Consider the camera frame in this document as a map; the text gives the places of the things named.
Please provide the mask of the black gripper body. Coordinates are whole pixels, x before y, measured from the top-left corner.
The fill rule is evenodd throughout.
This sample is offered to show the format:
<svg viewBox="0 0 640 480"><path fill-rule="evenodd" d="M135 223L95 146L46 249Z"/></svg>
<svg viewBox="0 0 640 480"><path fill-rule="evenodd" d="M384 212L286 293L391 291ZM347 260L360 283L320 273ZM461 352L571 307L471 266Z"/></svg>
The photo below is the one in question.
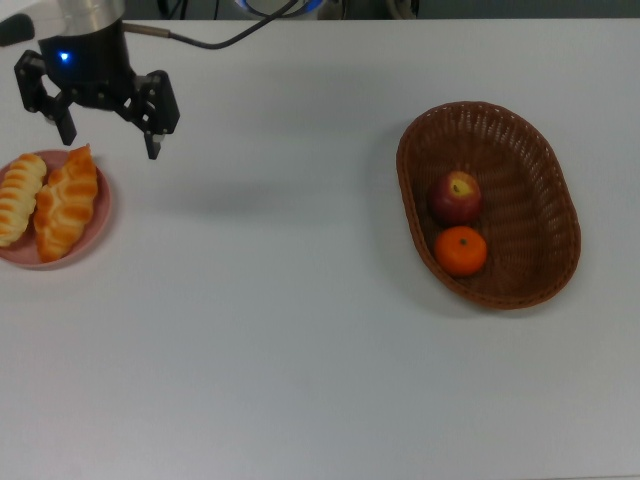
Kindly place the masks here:
<svg viewBox="0 0 640 480"><path fill-rule="evenodd" d="M55 36L38 42L47 76L73 102L89 108L116 110L135 90L123 22L88 34Z"/></svg>

